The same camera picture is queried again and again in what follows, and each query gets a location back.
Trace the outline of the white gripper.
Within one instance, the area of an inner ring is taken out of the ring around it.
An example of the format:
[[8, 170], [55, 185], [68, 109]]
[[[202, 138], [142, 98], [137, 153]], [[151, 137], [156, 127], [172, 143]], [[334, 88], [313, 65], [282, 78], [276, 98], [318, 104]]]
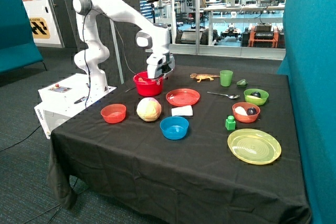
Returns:
[[161, 84], [159, 77], [167, 78], [167, 76], [175, 69], [175, 58], [173, 54], [152, 53], [146, 62], [148, 64], [148, 78], [157, 79], [157, 85]]

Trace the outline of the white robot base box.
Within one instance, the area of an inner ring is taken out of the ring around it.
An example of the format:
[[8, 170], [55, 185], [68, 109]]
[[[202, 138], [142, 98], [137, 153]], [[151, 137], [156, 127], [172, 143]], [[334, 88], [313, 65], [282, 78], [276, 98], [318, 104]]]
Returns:
[[89, 90], [88, 85], [87, 76], [76, 73], [38, 90], [41, 103], [35, 112], [48, 139], [52, 130], [115, 90], [112, 86], [102, 92]]

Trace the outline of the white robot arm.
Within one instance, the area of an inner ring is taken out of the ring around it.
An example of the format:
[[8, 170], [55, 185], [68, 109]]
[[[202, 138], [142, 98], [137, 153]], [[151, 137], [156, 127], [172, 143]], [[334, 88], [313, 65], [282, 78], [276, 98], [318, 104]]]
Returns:
[[89, 89], [93, 94], [108, 90], [106, 74], [98, 65], [110, 56], [109, 49], [99, 38], [96, 16], [104, 14], [114, 22], [132, 23], [140, 27], [135, 41], [139, 47], [151, 49], [146, 60], [149, 79], [166, 77], [175, 68], [170, 53], [170, 32], [165, 24], [152, 23], [123, 0], [73, 0], [80, 40], [88, 48], [75, 55], [75, 64], [89, 76]]

